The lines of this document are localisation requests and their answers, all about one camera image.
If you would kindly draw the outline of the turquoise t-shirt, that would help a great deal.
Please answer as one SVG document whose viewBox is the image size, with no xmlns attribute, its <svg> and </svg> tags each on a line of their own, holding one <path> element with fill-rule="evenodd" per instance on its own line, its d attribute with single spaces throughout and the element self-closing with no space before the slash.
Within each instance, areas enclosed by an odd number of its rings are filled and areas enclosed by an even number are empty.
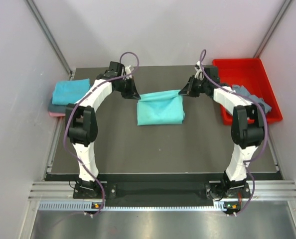
<svg viewBox="0 0 296 239">
<path fill-rule="evenodd" d="M 179 90 L 142 94 L 137 102 L 137 125 L 183 124 L 185 112 Z"/>
</svg>

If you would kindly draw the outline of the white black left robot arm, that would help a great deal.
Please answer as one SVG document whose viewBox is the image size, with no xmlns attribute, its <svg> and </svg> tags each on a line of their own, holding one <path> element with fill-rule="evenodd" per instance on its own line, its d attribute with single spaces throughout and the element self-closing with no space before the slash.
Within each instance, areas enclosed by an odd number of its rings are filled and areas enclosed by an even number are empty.
<svg viewBox="0 0 296 239">
<path fill-rule="evenodd" d="M 94 143 L 98 135 L 96 111 L 114 91 L 120 92 L 125 99 L 140 99 L 132 76 L 134 70 L 132 65 L 110 62 L 108 69 L 96 77 L 85 96 L 66 106 L 64 138 L 72 143 L 79 165 L 74 199 L 95 199 L 103 192 L 94 153 Z"/>
</svg>

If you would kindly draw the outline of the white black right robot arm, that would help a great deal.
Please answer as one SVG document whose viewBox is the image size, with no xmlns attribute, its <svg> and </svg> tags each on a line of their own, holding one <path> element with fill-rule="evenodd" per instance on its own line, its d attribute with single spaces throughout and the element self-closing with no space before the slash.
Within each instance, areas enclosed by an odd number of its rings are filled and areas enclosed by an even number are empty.
<svg viewBox="0 0 296 239">
<path fill-rule="evenodd" d="M 232 116 L 232 157 L 220 183 L 208 186 L 207 196 L 215 201 L 236 197 L 246 191 L 250 161 L 265 138 L 262 117 L 264 110 L 261 105 L 255 105 L 245 97 L 239 96 L 227 84 L 221 83 L 216 66 L 203 67 L 197 63 L 194 68 L 196 73 L 189 78 L 179 94 L 194 98 L 206 94 Z"/>
</svg>

